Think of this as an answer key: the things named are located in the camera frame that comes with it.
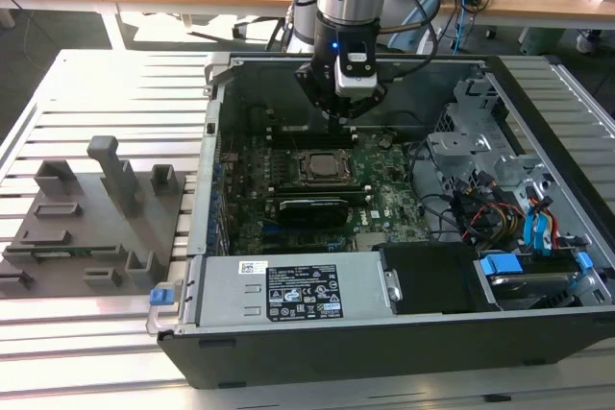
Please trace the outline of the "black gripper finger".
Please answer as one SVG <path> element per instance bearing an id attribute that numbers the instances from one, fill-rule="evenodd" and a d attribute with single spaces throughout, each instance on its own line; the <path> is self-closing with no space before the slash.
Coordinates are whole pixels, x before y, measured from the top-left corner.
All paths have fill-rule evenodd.
<path id="1" fill-rule="evenodd" d="M 340 97 L 335 92 L 334 72 L 327 64 L 307 62 L 295 71 L 295 79 L 309 101 L 327 120 L 328 131 L 341 131 Z"/>
<path id="2" fill-rule="evenodd" d="M 371 109 L 383 102 L 386 96 L 386 86 L 377 85 L 371 96 L 353 100 L 350 97 L 342 97 L 341 127 L 345 128 L 350 120 L 359 118 Z"/>

